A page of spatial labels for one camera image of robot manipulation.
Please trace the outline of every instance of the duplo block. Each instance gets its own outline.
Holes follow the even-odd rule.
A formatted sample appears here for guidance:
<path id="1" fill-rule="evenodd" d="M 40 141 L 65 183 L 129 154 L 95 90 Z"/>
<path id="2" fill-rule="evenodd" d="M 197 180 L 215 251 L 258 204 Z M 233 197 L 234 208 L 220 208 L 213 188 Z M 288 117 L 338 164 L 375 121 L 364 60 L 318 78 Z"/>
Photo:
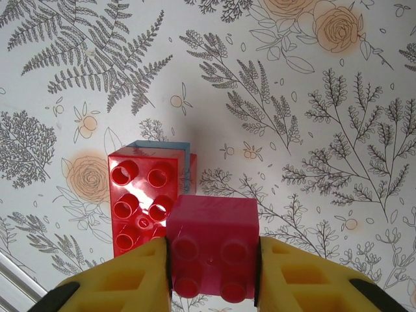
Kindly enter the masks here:
<path id="1" fill-rule="evenodd" d="M 179 172 L 179 187 L 183 189 L 183 194 L 195 194 L 196 179 L 192 175 L 196 174 L 196 169 L 192 167 L 196 160 L 196 155 L 190 153 L 190 143 L 187 142 L 165 142 L 136 140 L 128 145 L 134 148 L 162 148 L 164 150 L 181 150 L 185 153 L 185 167 Z"/>
<path id="2" fill-rule="evenodd" d="M 166 221 L 174 291 L 185 298 L 254 298 L 259 243 L 257 202 L 182 195 Z"/>
<path id="3" fill-rule="evenodd" d="M 183 194 L 185 152 L 126 146 L 109 155 L 114 256 L 166 235 L 166 218 Z"/>

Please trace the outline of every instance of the wallpaper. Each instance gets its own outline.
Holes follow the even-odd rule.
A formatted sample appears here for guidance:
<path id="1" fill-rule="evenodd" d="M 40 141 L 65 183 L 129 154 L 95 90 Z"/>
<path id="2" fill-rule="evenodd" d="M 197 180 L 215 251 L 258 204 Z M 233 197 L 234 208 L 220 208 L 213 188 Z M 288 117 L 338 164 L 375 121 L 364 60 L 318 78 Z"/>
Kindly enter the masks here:
<path id="1" fill-rule="evenodd" d="M 0 59 L 0 251 L 46 289 L 112 258 L 107 155 L 181 141 L 198 194 L 416 311 L 414 1 L 0 0 Z"/>

